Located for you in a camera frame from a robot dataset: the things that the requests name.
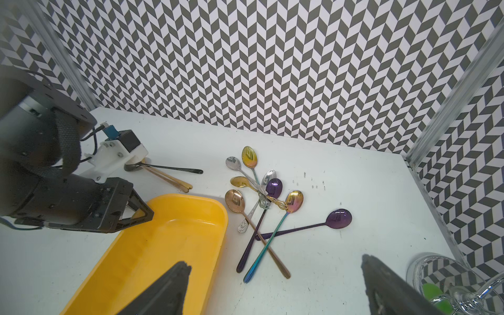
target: white table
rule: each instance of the white table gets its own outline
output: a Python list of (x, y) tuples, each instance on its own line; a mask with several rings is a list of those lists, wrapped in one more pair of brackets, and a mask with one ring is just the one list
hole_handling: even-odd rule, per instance
[[(226, 168), (225, 159), (240, 157), (246, 145), (253, 147), (259, 158), (258, 177), (275, 169), (282, 179), (281, 199), (294, 189), (304, 193), (301, 210), (288, 216), (281, 229), (322, 223), (338, 208), (351, 211), (353, 222), (344, 229), (324, 226), (276, 238), (272, 247), (292, 278), (283, 278), (266, 255), (246, 285), (244, 274), (262, 246), (256, 242), (245, 271), (237, 274), (236, 265), (253, 230), (239, 234), (236, 229), (243, 217), (228, 211), (229, 226), (207, 315), (368, 314), (360, 268), (363, 254), (378, 257), (401, 277), (418, 253), (453, 257), (400, 155), (107, 108), (92, 113), (98, 122), (132, 129), (153, 163), (203, 169), (202, 175), (170, 173), (192, 183), (192, 195), (222, 203), (226, 191), (233, 188), (229, 179), (239, 175)], [(100, 133), (99, 141), (104, 139)], [(92, 140), (83, 144), (83, 152), (92, 149)], [(146, 171), (118, 170), (114, 175), (132, 182), (146, 201), (176, 192)], [(248, 212), (257, 195), (248, 188), (240, 191)], [(255, 222), (261, 213), (256, 211)], [(272, 232), (282, 216), (272, 206), (261, 232)], [(59, 313), (116, 235), (50, 229), (21, 232), (0, 226), (2, 313)]]

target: yellow bin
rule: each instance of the yellow bin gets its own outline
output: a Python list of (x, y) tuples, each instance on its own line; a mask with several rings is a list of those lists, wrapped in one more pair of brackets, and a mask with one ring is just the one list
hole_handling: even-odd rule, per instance
[(183, 313), (202, 313), (226, 233), (226, 209), (213, 199), (179, 194), (148, 205), (154, 219), (117, 236), (61, 314), (115, 315), (179, 261), (192, 267)]

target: green object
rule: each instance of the green object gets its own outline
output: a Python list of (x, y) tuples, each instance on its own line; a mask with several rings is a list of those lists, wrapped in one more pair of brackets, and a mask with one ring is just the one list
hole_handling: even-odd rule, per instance
[[(436, 296), (443, 294), (441, 289), (439, 289), (436, 285), (434, 285), (432, 283), (423, 284), (422, 291), (423, 291), (423, 296), (429, 301), (432, 300), (433, 298), (435, 298)], [(452, 305), (447, 300), (443, 300), (443, 301), (437, 303), (435, 305), (435, 307), (437, 309), (439, 309), (440, 311), (442, 311), (444, 314), (450, 315), (450, 314), (453, 314), (453, 312), (454, 312)]]

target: black and white wallpaper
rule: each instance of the black and white wallpaper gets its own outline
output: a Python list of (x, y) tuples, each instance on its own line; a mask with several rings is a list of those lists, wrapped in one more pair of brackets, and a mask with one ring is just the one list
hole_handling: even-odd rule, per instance
[(102, 105), (405, 154), (501, 1), (39, 0)]
[(69, 81), (15, 5), (0, 2), (0, 64), (44, 74), (63, 94), (80, 103)]
[(504, 60), (419, 165), (471, 267), (504, 271)]

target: black cable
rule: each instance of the black cable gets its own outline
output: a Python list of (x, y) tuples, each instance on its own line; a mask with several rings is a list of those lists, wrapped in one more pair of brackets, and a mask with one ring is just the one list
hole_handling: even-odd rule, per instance
[[(94, 129), (94, 127), (93, 127), (93, 131), (89, 134), (89, 136), (93, 136), (93, 140), (94, 140), (94, 143), (95, 143), (95, 149), (93, 151), (93, 155), (95, 155), (96, 152), (98, 152), (98, 140), (96, 139), (96, 132), (99, 131), (98, 129), (100, 129), (100, 127), (98, 127), (97, 129)], [(92, 156), (87, 157), (87, 158), (81, 160), (79, 163), (86, 162), (86, 161), (90, 160), (91, 158), (92, 158)]]
[(34, 227), (34, 228), (21, 228), (21, 227), (17, 227), (15, 226), (14, 224), (12, 224), (11, 222), (7, 221), (6, 219), (0, 217), (0, 224), (3, 224), (13, 230), (18, 230), (18, 231), (31, 231), (31, 230), (40, 230), (42, 229), (42, 226), (37, 226), (37, 227)]
[(48, 77), (46, 77), (46, 75), (45, 75), (45, 74), (38, 73), (38, 72), (36, 72), (36, 71), (32, 71), (32, 70), (25, 70), (25, 69), (23, 69), (23, 70), (24, 70), (24, 71), (26, 71), (26, 72), (28, 72), (28, 73), (31, 73), (31, 74), (33, 74), (33, 75), (43, 77), (43, 78), (47, 81), (47, 83), (48, 83), (51, 87), (54, 87), (54, 85), (52, 84), (51, 80), (49, 80), (49, 78), (48, 78)]
[[(98, 140), (96, 140), (96, 133), (93, 134), (93, 139), (94, 139), (94, 142), (95, 142), (95, 149), (93, 151), (93, 155), (96, 154), (96, 152), (98, 151)], [(87, 160), (90, 160), (92, 158), (92, 156), (88, 156), (87, 158), (81, 160), (81, 163), (82, 162), (86, 162)]]
[(105, 129), (105, 126), (104, 125), (100, 125), (100, 127), (98, 127), (97, 129), (94, 129), (93, 128), (93, 131), (90, 132), (87, 136), (85, 136), (84, 138), (81, 139), (81, 141), (86, 141), (88, 140), (89, 138), (91, 138), (92, 135), (95, 135), (97, 132), (99, 131), (102, 131), (103, 129)]

